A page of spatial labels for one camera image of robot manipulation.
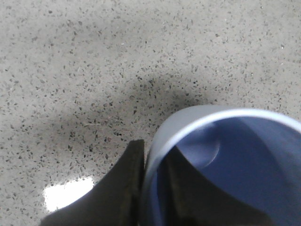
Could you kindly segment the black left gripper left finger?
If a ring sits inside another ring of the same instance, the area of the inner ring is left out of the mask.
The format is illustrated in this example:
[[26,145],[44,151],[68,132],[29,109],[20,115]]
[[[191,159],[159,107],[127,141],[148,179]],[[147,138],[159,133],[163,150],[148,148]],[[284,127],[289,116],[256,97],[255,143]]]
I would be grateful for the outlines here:
[[42,226],[136,226],[144,140],[132,140],[112,169],[83,197],[42,219]]

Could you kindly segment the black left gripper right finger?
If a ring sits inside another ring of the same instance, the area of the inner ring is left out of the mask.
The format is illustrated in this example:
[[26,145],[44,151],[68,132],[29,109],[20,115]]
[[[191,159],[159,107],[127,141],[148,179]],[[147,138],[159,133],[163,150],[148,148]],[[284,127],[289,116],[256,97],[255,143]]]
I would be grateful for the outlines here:
[[162,161],[166,226],[272,226],[271,218],[227,194],[199,173],[175,146]]

